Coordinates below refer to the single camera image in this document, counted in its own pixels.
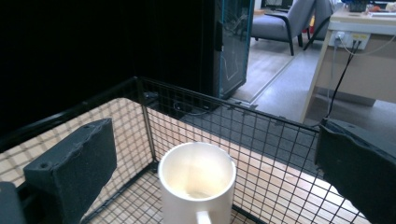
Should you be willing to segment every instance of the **black cable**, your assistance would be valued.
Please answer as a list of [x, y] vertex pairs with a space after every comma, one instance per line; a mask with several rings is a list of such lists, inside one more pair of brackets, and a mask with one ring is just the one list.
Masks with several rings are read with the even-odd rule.
[[351, 52], [349, 53], [349, 57], [346, 62], [346, 67], [344, 68], [343, 74], [341, 75], [340, 80], [338, 80], [337, 87], [335, 88], [334, 93], [332, 94], [332, 101], [330, 102], [329, 112], [325, 118], [328, 118], [330, 116], [330, 113], [332, 113], [332, 104], [334, 103], [335, 95], [338, 92], [338, 88], [340, 87], [341, 82], [343, 81], [343, 78], [344, 78], [344, 75], [346, 74], [349, 63], [352, 61], [353, 56], [355, 55], [356, 51], [358, 50], [359, 46], [361, 45], [361, 41], [358, 41], [358, 46], [356, 48], [355, 48], [355, 44], [356, 44], [356, 40], [353, 41], [352, 49], [351, 49]]

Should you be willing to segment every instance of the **black foam block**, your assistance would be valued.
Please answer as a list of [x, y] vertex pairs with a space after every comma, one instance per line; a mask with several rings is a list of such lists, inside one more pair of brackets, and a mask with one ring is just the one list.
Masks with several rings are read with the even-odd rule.
[[372, 223], [396, 223], [396, 145], [352, 124], [325, 119], [315, 163], [324, 179]]
[[17, 189], [9, 182], [0, 182], [0, 223], [26, 223]]
[[117, 167], [111, 119], [86, 124], [23, 169], [48, 223], [79, 223]]

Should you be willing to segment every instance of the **gray armchair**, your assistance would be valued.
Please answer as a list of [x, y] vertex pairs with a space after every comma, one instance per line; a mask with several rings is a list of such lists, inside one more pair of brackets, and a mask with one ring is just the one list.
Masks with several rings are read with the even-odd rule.
[[302, 30], [311, 20], [315, 1], [294, 0], [287, 13], [265, 14], [254, 19], [251, 37], [288, 42], [290, 53], [294, 55], [292, 39], [297, 36], [299, 46], [303, 46]]

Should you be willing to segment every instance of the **mug handle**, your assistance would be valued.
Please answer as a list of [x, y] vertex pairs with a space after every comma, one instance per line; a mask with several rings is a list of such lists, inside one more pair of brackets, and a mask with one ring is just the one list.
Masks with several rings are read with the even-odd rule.
[[198, 224], [211, 224], [209, 213], [207, 211], [197, 212]]

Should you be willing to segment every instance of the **glass door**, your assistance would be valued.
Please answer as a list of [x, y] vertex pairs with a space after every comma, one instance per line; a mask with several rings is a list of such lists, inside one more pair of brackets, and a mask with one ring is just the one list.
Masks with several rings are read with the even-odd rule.
[[222, 0], [219, 96], [229, 98], [246, 82], [253, 0]]

